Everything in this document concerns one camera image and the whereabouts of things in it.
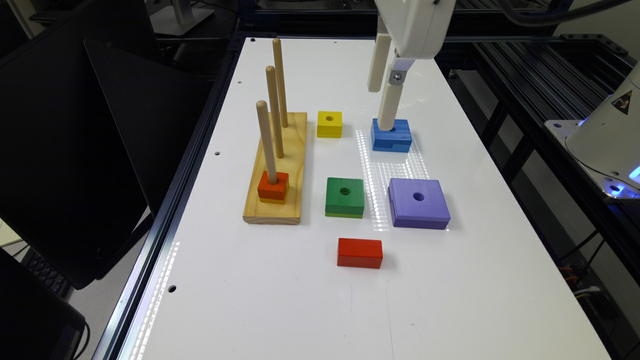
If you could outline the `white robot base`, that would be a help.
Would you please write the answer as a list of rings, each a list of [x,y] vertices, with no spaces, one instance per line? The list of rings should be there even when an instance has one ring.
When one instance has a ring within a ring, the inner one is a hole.
[[[612,201],[639,199],[639,68],[582,120],[545,123],[556,140]]]

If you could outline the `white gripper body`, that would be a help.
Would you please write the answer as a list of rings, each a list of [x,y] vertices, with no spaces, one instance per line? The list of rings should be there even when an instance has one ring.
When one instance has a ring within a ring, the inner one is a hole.
[[[376,0],[378,13],[403,59],[433,59],[449,28],[455,0]]]

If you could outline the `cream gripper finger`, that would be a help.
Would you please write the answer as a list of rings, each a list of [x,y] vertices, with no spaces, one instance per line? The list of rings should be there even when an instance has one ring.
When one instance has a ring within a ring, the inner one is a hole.
[[[402,58],[397,53],[389,62],[382,80],[382,98],[377,118],[380,130],[390,131],[394,127],[404,82],[414,62],[414,59]]]
[[[383,18],[379,17],[377,21],[377,33],[367,82],[367,88],[369,92],[376,93],[381,89],[390,46],[391,36],[386,28]]]

